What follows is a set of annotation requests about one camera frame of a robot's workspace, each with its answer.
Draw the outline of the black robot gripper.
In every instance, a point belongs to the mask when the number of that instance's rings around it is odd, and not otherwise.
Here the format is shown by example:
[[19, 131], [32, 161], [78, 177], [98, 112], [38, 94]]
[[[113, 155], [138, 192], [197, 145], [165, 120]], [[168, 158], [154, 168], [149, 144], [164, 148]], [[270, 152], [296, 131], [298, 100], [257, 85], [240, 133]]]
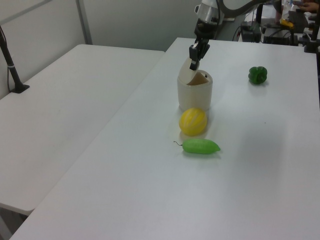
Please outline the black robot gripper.
[[189, 47], [189, 58], [191, 59], [190, 69], [195, 71], [199, 67], [199, 62], [204, 58], [210, 48], [209, 40], [214, 40], [218, 30], [217, 22], [205, 22], [198, 20], [195, 25], [195, 43]]

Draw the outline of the person's hand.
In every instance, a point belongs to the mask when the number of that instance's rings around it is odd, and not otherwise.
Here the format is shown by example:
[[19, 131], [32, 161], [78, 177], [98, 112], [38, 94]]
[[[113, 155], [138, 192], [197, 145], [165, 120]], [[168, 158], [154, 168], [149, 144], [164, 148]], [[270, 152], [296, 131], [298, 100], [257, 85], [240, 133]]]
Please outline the person's hand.
[[314, 13], [320, 8], [320, 4], [315, 0], [303, 0], [302, 5], [298, 6], [304, 12]]

